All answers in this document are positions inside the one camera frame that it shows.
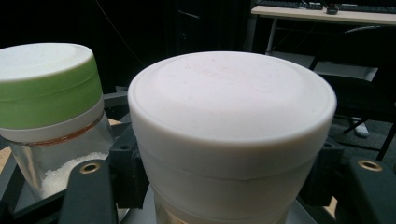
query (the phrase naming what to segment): chair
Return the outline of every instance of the chair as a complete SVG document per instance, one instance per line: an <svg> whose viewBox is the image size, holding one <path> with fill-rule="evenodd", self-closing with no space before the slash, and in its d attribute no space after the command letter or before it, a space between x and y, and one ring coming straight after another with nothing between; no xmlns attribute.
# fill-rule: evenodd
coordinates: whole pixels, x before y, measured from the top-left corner
<svg viewBox="0 0 396 224"><path fill-rule="evenodd" d="M348 133L366 120L392 123L376 159L382 161L396 133L396 27L372 26L335 35L315 56L309 69L317 64L340 63L377 68L372 81L346 76L321 75L337 97L336 115L361 118L346 129Z"/></svg>

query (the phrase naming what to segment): green lid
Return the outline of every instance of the green lid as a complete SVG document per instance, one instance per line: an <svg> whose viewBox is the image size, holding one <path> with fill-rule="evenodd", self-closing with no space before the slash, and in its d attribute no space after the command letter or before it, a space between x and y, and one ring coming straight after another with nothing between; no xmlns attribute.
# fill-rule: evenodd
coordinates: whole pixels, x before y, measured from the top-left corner
<svg viewBox="0 0 396 224"><path fill-rule="evenodd" d="M0 49L0 128L32 129L74 118L102 96L92 51L40 43Z"/></svg>

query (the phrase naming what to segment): white powder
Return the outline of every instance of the white powder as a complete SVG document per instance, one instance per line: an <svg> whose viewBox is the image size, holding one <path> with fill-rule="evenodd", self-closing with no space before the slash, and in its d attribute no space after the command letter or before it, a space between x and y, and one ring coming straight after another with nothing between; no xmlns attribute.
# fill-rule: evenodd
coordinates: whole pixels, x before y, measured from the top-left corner
<svg viewBox="0 0 396 224"><path fill-rule="evenodd" d="M45 175L41 186L41 197L47 198L61 190L66 189L69 180L70 172L78 164L89 160L104 160L106 154L100 152L93 152L87 156L75 158L65 163L61 168L56 171L48 170Z"/></svg>

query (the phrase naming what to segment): white lid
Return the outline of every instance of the white lid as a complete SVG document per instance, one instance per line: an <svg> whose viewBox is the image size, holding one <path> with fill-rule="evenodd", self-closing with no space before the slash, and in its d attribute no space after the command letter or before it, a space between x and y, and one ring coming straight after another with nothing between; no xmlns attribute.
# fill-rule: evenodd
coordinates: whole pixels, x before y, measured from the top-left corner
<svg viewBox="0 0 396 224"><path fill-rule="evenodd" d="M335 109L331 87L295 63L244 52L202 52L152 65L130 87L130 107L168 132L216 142L283 139Z"/></svg>

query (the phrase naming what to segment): desk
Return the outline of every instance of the desk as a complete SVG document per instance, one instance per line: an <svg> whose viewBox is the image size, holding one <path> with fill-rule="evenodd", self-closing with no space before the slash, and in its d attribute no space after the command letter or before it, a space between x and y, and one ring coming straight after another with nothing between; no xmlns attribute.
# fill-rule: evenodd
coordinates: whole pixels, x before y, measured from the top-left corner
<svg viewBox="0 0 396 224"><path fill-rule="evenodd" d="M251 14L274 19L266 54L270 54L271 52L278 19L358 25L396 25L396 14L339 11L336 15L329 15L326 14L326 8L322 10L309 10L303 8L257 6L251 9Z"/></svg>

